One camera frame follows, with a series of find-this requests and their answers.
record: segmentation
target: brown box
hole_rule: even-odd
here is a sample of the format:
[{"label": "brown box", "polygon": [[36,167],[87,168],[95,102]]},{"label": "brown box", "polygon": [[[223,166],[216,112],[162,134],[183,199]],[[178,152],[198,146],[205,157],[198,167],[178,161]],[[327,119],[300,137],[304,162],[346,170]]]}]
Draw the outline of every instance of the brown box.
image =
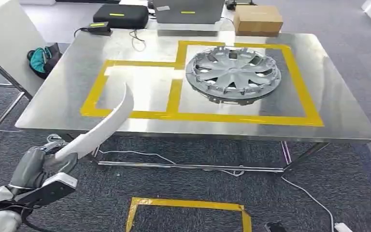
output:
[{"label": "brown box", "polygon": [[236,35],[278,36],[283,23],[275,6],[237,5],[235,9]]}]

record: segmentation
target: yellow tape square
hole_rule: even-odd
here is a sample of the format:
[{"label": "yellow tape square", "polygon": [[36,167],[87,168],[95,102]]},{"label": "yellow tape square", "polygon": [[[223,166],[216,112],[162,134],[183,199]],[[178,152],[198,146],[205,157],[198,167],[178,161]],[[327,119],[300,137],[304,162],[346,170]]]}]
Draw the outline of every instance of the yellow tape square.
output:
[{"label": "yellow tape square", "polygon": [[[189,45],[202,46],[222,46],[220,42],[205,42],[205,41],[179,41],[177,47],[176,60],[174,62],[153,62],[153,61],[130,61],[130,60],[106,60],[103,64],[99,75],[92,86],[92,89],[84,102],[80,113],[83,116],[104,117],[107,116],[111,109],[98,109],[98,102],[104,85],[107,81],[107,76],[104,75],[108,67],[115,65],[121,66],[152,66],[152,67],[170,67],[175,70],[183,70],[185,68],[187,47]],[[169,93],[169,100],[165,112],[157,111],[133,111],[130,118],[145,118],[145,119],[160,119],[160,120],[181,120],[181,121],[207,121],[207,122],[231,122],[231,123],[257,123],[271,125],[290,125],[290,126],[312,126],[323,127],[324,124],[319,116],[318,111],[312,101],[306,85],[301,77],[299,68],[296,64],[295,57],[292,54],[291,48],[285,44],[259,44],[259,43],[235,43],[235,47],[253,47],[253,48],[270,48],[280,49],[284,56],[288,71],[291,75],[292,82],[297,91],[300,103],[304,109],[305,117],[296,116],[251,116],[251,115],[220,115],[220,114],[203,114],[203,113],[179,113],[182,80],[173,79]]]},{"label": "yellow tape square", "polygon": [[153,199],[153,198],[131,198],[130,208],[128,210],[126,232],[130,232],[133,227],[134,216],[136,215],[138,205],[158,205],[171,207],[189,207],[189,208],[204,208],[204,209],[220,209],[230,211],[240,211],[242,216],[243,232],[251,232],[252,224],[251,217],[244,210],[243,205],[233,203],[219,202],[203,202],[203,201],[186,201],[186,200],[169,200],[169,199]]}]

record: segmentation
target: smartphone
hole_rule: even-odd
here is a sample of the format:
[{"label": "smartphone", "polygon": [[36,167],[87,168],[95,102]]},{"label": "smartphone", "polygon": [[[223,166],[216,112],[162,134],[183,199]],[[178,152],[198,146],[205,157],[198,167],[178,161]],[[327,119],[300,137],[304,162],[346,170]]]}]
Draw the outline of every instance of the smartphone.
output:
[{"label": "smartphone", "polygon": [[285,228],[282,226],[281,221],[272,221],[265,224],[265,230],[267,232],[286,232]]}]

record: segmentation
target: carpet floor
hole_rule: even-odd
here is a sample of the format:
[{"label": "carpet floor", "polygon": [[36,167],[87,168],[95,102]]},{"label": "carpet floor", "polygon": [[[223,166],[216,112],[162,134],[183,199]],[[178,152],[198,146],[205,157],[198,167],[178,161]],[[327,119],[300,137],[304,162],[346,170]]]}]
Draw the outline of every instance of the carpet floor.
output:
[{"label": "carpet floor", "polygon": [[[278,7],[285,21],[284,32],[318,36],[371,119],[371,20],[360,10],[363,2],[256,1]],[[0,113],[16,94],[12,89],[0,89]],[[26,104],[26,100],[21,101],[0,129],[16,130],[13,124]],[[8,183],[24,152],[45,143],[49,133],[0,132],[0,186]],[[295,157],[310,144],[289,146]],[[263,166],[283,165],[279,148],[276,142],[119,136],[102,146],[103,151],[159,153],[177,163]],[[165,162],[155,156],[135,154],[108,154],[103,158]],[[288,232],[329,231],[328,214],[305,193],[274,174],[233,177],[217,171],[100,168],[82,160],[72,175],[79,179],[77,191],[36,210],[30,217],[33,223],[57,232],[122,232],[131,198],[146,197],[245,205],[255,232],[264,232],[264,224],[273,220],[281,220]],[[371,151],[366,145],[329,145],[286,178],[313,194],[333,213],[335,222],[344,222],[355,232],[371,232]],[[241,214],[232,211],[142,205],[132,231],[232,232],[242,231],[241,221]],[[20,231],[32,230],[22,226]]]}]

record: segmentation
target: white blade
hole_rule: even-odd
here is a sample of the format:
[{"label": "white blade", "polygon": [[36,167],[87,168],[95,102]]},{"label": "white blade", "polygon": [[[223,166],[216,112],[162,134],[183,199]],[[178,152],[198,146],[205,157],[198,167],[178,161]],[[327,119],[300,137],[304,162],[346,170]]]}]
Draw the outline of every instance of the white blade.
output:
[{"label": "white blade", "polygon": [[77,153],[82,158],[108,139],[126,121],[133,111],[134,99],[130,88],[125,85],[124,98],[121,103],[99,124],[86,134],[80,134],[77,138],[59,150],[52,159],[45,164],[53,165],[62,162],[69,154]]}]

